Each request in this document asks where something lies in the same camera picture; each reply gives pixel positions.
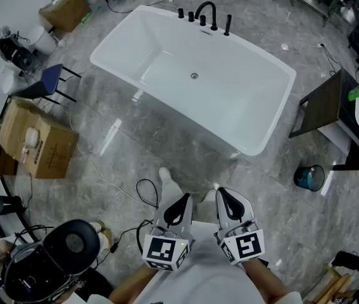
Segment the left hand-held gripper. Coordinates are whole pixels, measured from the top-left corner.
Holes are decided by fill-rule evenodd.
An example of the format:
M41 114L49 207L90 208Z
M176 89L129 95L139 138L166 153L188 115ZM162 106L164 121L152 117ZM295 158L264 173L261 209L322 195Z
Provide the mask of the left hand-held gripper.
M142 259L151 269L176 272L189 256L193 199L189 193L163 199L144 237Z

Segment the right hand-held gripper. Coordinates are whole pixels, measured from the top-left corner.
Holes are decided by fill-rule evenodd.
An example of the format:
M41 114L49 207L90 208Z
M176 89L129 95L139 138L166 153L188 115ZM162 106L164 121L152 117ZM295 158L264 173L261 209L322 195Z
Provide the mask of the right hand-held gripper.
M221 229L214 237L229 263L236 265L263 255L263 230L257 226L251 202L237 191L220 187L216 205Z

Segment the person's right forearm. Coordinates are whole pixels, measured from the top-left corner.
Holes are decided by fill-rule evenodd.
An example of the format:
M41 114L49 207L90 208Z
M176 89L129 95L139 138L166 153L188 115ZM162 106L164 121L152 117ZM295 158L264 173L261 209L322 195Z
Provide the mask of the person's right forearm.
M266 304L276 304L288 294L288 290L281 280L258 258L245 261L242 266Z

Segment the person's left leg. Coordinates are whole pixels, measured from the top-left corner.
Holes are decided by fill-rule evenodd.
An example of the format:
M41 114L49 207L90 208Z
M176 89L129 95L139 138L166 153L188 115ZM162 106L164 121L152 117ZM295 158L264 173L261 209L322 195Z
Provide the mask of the person's left leg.
M159 176L162 183L160 206L166 205L171 201L177 201L183 197L183 190L181 190L179 185L172 179L170 171L167 168L161 167L159 169Z

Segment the person's leg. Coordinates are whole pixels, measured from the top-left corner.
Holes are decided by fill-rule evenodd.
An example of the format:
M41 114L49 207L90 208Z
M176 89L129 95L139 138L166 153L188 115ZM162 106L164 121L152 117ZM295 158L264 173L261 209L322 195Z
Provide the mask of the person's leg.
M162 183L160 206L166 205L171 201L177 201L183 197L183 190L181 190L179 185L172 179L170 171L167 168L161 167L159 169L159 176Z
M196 205L197 221L218 224L216 192L216 189L209 190Z

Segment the person's right leg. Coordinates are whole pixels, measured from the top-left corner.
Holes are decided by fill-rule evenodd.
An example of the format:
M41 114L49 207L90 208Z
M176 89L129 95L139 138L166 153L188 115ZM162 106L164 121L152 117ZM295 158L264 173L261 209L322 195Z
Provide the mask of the person's right leg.
M216 189L209 190L196 205L197 221L218 224L216 192Z

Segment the teal bucket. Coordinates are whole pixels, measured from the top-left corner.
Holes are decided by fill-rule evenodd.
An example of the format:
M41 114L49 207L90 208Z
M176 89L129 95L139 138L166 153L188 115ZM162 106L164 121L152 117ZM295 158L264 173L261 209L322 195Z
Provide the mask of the teal bucket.
M321 189L324 184L324 169L320 165L298 167L293 179L296 186L316 192Z

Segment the black padded headset rig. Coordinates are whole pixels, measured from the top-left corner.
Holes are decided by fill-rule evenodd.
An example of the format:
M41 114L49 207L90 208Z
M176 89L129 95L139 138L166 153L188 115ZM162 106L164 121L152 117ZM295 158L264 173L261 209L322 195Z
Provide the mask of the black padded headset rig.
M4 292L22 304L52 303L78 283L100 248L90 223L65 222L39 242L12 248L1 276Z

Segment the dark wooden table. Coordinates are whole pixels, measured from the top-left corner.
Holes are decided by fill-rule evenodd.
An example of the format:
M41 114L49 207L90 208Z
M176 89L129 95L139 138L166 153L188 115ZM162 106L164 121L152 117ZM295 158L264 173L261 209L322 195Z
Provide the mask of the dark wooden table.
M305 105L299 129L290 132L294 138L329 124L337 124L351 139L346 162L334 165L335 171L359 170L359 125L355 119L355 100L348 101L348 93L359 83L345 70L340 69L299 104Z

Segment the large printed cardboard box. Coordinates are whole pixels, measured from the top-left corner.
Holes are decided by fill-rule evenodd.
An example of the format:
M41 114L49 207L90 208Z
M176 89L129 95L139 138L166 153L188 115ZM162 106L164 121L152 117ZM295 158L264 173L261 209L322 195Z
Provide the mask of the large printed cardboard box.
M39 131L36 148L25 146L29 127ZM36 179L63 179L75 151L78 134L34 103L12 99L0 129L0 145Z

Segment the white pouch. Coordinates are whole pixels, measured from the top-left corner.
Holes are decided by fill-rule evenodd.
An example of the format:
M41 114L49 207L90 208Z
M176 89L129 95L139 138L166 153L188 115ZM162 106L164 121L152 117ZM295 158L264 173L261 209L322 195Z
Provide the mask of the white pouch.
M25 146L27 148L36 148L39 142L39 131L33 127L29 127L25 134Z

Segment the white round appliance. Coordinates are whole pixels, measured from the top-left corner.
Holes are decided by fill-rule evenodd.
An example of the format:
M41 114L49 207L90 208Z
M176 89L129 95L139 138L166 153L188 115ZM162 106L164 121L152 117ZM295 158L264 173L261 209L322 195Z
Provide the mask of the white round appliance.
M7 95L11 95L26 87L26 81L16 72L6 66L0 66L0 89Z

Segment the black round device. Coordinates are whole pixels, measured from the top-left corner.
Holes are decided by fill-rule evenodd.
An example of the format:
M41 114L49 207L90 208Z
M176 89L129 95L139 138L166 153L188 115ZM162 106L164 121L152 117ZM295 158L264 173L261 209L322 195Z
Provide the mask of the black round device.
M38 67L35 56L12 37L0 39L0 52L7 61L25 72L34 73Z

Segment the white waste bin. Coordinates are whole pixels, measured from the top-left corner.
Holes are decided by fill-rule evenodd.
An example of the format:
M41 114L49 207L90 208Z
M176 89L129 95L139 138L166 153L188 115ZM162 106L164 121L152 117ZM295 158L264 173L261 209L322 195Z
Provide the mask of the white waste bin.
M41 25L34 26L27 34L27 39L30 46L45 55L52 54L57 47L55 39Z

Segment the plain cardboard box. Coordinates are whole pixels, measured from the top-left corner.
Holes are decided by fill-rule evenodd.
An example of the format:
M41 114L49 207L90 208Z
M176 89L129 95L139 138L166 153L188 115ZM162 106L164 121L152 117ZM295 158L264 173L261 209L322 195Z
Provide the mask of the plain cardboard box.
M72 32L81 20L91 12L87 0L59 0L54 5L39 10L55 29Z

